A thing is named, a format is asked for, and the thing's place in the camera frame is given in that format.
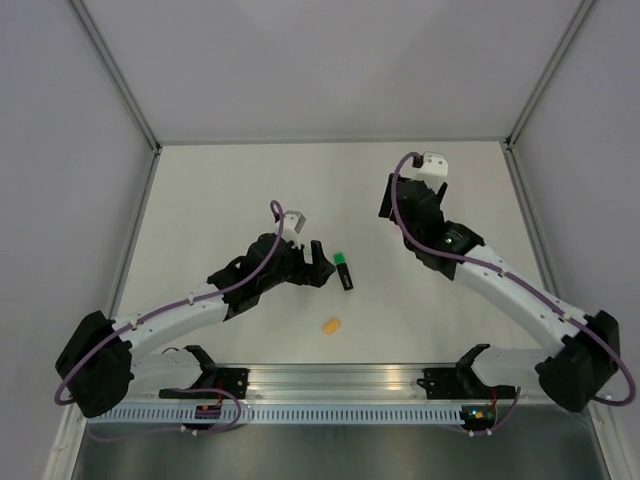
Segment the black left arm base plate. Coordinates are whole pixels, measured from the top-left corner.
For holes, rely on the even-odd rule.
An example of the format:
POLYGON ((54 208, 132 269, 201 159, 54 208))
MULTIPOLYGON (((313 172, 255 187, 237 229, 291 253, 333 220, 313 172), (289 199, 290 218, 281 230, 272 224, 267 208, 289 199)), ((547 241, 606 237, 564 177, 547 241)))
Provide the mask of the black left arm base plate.
POLYGON ((214 387, 225 390, 239 400, 246 398, 250 370, 247 368, 222 367, 217 370, 214 387))

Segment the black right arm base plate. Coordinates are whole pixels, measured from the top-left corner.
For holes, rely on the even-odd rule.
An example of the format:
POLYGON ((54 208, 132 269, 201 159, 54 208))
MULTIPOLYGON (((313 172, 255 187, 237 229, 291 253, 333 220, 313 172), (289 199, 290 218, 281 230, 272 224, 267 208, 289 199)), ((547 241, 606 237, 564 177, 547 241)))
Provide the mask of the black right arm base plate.
POLYGON ((430 400, 512 400, 516 394, 513 386, 489 387, 455 367, 424 368, 416 383, 430 400))

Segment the black green-tipped marker pen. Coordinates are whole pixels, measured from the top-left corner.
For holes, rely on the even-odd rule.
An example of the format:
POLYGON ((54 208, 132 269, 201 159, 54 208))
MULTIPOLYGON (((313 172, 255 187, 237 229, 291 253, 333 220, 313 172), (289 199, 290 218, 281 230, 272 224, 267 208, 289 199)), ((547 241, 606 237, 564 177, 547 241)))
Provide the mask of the black green-tipped marker pen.
POLYGON ((347 262, 345 264, 342 265, 336 265, 336 271, 339 277, 339 280, 341 282, 341 285, 343 287, 343 289, 345 291, 351 291, 354 289, 354 284, 353 284, 353 280, 351 277, 351 273, 349 271, 349 267, 347 265, 347 262))

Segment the green pen cap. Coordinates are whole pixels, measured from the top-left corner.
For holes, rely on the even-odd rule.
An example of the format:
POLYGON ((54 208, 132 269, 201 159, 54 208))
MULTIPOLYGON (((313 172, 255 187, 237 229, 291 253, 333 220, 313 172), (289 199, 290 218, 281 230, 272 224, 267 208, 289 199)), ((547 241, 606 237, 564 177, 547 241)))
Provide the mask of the green pen cap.
POLYGON ((342 252, 335 253, 333 255, 333 260, 336 265, 342 265, 346 263, 345 255, 342 252))

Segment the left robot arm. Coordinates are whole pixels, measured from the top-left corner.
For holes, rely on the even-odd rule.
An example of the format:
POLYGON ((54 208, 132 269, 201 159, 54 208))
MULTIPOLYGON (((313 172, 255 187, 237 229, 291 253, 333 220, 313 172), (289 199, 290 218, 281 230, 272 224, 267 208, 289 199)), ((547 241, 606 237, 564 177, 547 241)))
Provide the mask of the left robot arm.
POLYGON ((321 242, 296 245, 265 233, 247 252, 211 274, 185 298, 142 314, 110 319, 87 314, 55 362, 58 405, 75 403, 87 418, 104 414, 132 393, 137 361, 203 327, 229 321, 256 307, 281 284, 323 287, 335 273, 321 242))

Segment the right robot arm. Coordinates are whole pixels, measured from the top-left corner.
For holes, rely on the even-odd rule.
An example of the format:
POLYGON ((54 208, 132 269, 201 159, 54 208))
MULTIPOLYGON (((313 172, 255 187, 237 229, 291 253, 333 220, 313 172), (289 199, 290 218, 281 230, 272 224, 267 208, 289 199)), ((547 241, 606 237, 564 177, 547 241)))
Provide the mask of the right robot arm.
POLYGON ((423 266, 483 297, 536 343, 532 349, 474 345, 455 365, 459 391, 469 397, 490 388, 541 391, 574 413, 605 403, 600 391, 622 369, 618 321, 604 310, 588 314, 523 279, 480 235, 445 219, 445 190, 390 174, 378 215, 399 227, 405 248, 423 266))

